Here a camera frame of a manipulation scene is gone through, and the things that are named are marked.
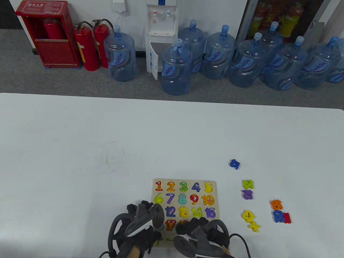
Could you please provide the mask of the person's left hand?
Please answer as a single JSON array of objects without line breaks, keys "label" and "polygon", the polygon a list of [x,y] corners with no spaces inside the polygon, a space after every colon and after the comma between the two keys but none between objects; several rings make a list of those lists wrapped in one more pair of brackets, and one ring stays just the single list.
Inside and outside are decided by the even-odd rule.
[{"label": "person's left hand", "polygon": [[153,244],[162,239],[159,228],[164,222],[160,204],[141,201],[127,206],[127,212],[115,217],[108,235],[110,257],[142,258]]}]

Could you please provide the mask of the person's right hand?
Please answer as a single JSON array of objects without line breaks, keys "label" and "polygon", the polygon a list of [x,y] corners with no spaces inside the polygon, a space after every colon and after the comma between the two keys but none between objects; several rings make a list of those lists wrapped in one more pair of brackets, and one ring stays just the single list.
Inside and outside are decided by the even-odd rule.
[{"label": "person's right hand", "polygon": [[187,235],[193,239],[196,239],[196,234],[193,231],[197,228],[201,229],[201,232],[204,233],[209,242],[214,242],[221,247],[229,247],[229,231],[221,220],[215,219],[209,221],[205,217],[201,217],[200,219],[193,218],[187,222],[179,222],[175,227],[178,235]]}]

